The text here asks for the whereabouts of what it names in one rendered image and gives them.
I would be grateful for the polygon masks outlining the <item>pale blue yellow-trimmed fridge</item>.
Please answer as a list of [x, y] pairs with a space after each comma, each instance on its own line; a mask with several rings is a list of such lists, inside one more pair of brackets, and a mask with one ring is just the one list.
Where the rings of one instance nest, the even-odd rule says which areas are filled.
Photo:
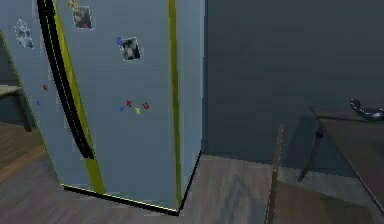
[[[0, 0], [8, 57], [59, 183], [164, 213], [185, 203], [201, 155], [206, 0], [52, 0], [64, 67], [94, 158], [72, 136], [53, 79], [36, 0]], [[91, 29], [73, 13], [90, 8]], [[34, 48], [15, 35], [18, 19]], [[124, 61], [123, 39], [141, 58]]]

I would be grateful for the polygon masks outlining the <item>dark fridge photo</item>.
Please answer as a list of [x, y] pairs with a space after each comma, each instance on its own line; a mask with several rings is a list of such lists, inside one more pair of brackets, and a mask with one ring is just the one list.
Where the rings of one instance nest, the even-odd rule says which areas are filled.
[[74, 25], [77, 29], [91, 29], [91, 15], [88, 6], [80, 6], [76, 12], [73, 13]]
[[141, 58], [139, 45], [136, 38], [123, 39], [120, 49], [124, 61], [138, 60]]

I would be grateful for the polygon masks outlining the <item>dark brown table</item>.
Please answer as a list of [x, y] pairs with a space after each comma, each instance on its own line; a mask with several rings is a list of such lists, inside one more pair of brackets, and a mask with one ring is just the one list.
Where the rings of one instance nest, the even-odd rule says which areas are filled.
[[384, 122], [366, 122], [346, 109], [312, 105], [310, 111], [317, 120], [315, 140], [297, 181], [301, 182], [312, 168], [327, 133], [384, 217]]

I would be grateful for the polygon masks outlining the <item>pale fridge picture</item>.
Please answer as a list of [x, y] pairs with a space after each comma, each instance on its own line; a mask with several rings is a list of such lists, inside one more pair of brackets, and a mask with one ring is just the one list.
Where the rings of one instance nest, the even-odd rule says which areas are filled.
[[22, 19], [18, 19], [14, 27], [15, 35], [17, 42], [23, 48], [34, 48], [34, 42], [30, 29], [28, 28], [26, 22]]

